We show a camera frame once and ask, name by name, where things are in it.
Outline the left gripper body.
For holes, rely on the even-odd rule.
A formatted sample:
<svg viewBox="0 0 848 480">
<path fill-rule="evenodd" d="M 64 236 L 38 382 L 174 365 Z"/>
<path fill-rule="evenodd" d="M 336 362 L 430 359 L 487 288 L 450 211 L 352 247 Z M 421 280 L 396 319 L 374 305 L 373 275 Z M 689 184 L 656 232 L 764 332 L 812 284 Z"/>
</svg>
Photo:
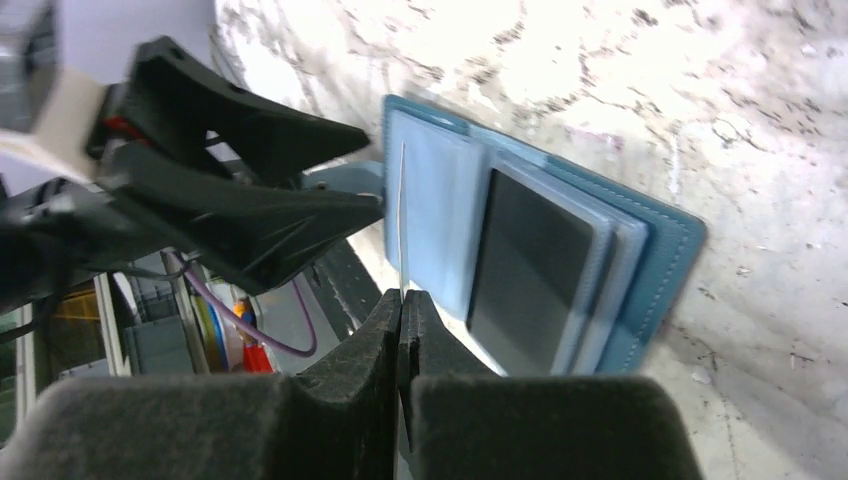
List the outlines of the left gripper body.
<svg viewBox="0 0 848 480">
<path fill-rule="evenodd" d="M 106 193 L 52 178 L 1 200 L 1 309 L 42 300 L 53 307 L 95 275 L 173 244 Z"/>
</svg>

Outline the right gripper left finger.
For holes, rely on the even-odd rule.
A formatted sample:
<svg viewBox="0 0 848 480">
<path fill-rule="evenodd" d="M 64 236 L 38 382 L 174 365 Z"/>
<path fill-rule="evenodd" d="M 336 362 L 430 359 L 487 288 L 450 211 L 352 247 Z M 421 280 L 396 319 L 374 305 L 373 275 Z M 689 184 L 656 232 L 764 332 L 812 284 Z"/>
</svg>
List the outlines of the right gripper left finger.
<svg viewBox="0 0 848 480">
<path fill-rule="evenodd" d="M 392 479 L 402 300 L 306 370 L 75 378 L 1 452 L 5 479 Z"/>
</svg>

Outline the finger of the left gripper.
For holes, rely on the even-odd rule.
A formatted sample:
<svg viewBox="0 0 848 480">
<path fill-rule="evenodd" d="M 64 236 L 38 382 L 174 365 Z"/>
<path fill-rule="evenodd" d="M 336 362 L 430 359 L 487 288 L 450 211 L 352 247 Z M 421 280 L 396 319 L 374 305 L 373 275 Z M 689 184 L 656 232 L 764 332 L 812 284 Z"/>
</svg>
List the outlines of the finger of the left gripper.
<svg viewBox="0 0 848 480">
<path fill-rule="evenodd" d="M 156 246 L 194 255 L 250 295 L 287 283 L 383 214 L 373 195 L 246 185 L 139 142 L 115 151 L 99 186 Z"/>
<path fill-rule="evenodd" d="M 360 128 L 256 95 L 219 76 L 168 36 L 136 47 L 126 79 L 111 84 L 86 152 L 103 157 L 108 140 L 139 140 L 171 160 L 219 177 L 207 149 L 213 132 L 262 185 L 291 186 L 302 171 L 369 145 Z"/>
</svg>

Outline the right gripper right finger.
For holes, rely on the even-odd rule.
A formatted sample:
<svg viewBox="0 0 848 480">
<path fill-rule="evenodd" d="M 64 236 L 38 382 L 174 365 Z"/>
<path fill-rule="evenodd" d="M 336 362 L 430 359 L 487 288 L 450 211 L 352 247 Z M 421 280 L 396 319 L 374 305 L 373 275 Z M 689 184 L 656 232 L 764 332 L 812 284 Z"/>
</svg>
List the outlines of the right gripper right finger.
<svg viewBox="0 0 848 480">
<path fill-rule="evenodd" d="M 681 415 L 637 375 L 502 377 L 411 290 L 399 385 L 417 479 L 698 479 Z"/>
</svg>

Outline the black VIP credit card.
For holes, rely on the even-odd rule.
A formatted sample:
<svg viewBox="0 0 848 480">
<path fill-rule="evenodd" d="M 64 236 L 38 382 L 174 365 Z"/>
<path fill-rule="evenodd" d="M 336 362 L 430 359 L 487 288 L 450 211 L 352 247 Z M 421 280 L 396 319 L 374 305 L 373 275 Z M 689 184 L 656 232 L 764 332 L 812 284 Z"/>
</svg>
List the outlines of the black VIP credit card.
<svg viewBox="0 0 848 480">
<path fill-rule="evenodd" d="M 398 255 L 398 275 L 399 275 L 399 291 L 402 300 L 405 299 L 408 289 L 408 277 L 406 273 L 406 256 L 405 256 L 405 226 L 404 217 L 405 202 L 404 202 L 404 174 L 405 174 L 405 154 L 406 143 L 400 142 L 400 156 L 398 162 L 398 188 L 397 188 L 397 209 L 396 209 L 396 231 L 397 231 L 397 255 Z"/>
</svg>

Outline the blue card holder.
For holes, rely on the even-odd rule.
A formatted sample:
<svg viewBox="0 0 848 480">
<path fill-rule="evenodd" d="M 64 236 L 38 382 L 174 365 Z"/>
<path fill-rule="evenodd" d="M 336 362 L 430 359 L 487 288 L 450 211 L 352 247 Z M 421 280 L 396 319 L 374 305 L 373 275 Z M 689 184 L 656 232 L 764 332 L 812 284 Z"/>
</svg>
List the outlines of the blue card holder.
<svg viewBox="0 0 848 480">
<path fill-rule="evenodd" d="M 373 193 L 384 253 L 508 375 L 636 371 L 698 257 L 697 217 L 397 95 L 384 156 L 306 176 Z"/>
</svg>

